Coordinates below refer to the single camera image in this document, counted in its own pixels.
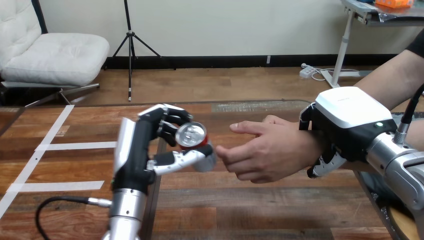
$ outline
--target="white tape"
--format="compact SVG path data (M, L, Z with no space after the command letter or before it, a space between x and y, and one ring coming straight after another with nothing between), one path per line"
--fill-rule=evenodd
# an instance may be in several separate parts
M36 151L78 150L78 149L113 149L116 141L79 142L39 145Z
M102 188L104 182L105 181L25 183L21 186L20 192L32 193L99 190Z
M69 116L73 108L74 108L74 105L67 105L63 109L62 113L56 119L53 126L51 126L50 130L45 135L40 145L49 145L52 142L53 138L58 133L59 129L61 128L62 124L64 124L66 118ZM39 163L42 156L44 155L44 152L45 152L44 150L35 151L34 154L31 156L31 158L29 159L28 163L20 172L19 176L17 176L17 178L13 182L14 184L17 184L17 185L12 184L13 186L11 185L9 189L7 189L6 194L0 200L0 219L3 217L8 207L11 205L12 201L15 199L16 195L23 187L23 184L27 181L31 173L36 168L37 164Z

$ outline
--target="robot finger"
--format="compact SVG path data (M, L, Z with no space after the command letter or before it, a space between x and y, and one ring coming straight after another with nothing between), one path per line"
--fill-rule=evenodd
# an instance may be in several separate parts
M159 137L163 138L171 147L177 145L174 135L169 132L161 131Z
M178 128L174 125L172 125L169 122L164 121L162 125L162 131L171 134L172 136L175 136L177 133Z
M168 104L165 104L165 106L168 108L168 115L169 116L179 117L185 123L192 121L193 116L189 112L187 112L186 110L184 110L180 107L176 107L176 106L172 106L172 105L168 105Z
M185 121L185 120L181 119L181 117L179 117L179 116L171 116L171 115L167 115L165 117L165 121L172 123L172 124L176 124L178 126L181 126L185 123L190 122L190 121Z

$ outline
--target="red soda can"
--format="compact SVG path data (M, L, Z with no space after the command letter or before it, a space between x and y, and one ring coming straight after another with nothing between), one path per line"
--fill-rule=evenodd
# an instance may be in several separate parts
M197 149L207 144L211 145L206 127L199 122L188 122L179 127L175 141L182 150ZM198 172L212 171L217 163L215 153L206 156L205 160L196 162L193 167Z

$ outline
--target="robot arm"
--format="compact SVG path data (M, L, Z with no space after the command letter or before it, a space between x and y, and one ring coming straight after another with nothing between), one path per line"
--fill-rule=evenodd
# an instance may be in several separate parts
M190 165L205 171L215 166L213 147L205 142L182 152L162 153L149 159L149 143L158 137L176 146L176 135L192 122L184 109L167 104L155 105L138 114L136 122L124 118L121 123L113 166L113 200L109 211L106 240L135 240L144 215L148 186L156 176L173 173Z
M405 142L423 92L417 91L399 127L388 109L357 87L324 91L300 114L300 130L321 131L328 147L308 169L310 178L324 176L346 161L370 164L414 215L424 240L424 152Z

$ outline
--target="white desk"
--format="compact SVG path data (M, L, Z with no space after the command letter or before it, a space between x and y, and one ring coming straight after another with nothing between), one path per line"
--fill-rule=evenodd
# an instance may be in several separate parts
M419 19L397 18L390 21L380 22L380 18L376 8L356 0L341 0L344 5L344 11L348 13L346 30L341 39L340 50L338 52L337 61L334 67L334 73L331 75L328 71L321 71L322 76L330 84L332 88L338 88L339 77L364 77L371 71L341 71L343 60L345 59L346 49L349 44L352 24L357 19L362 24L370 27L414 27L424 26L424 17Z

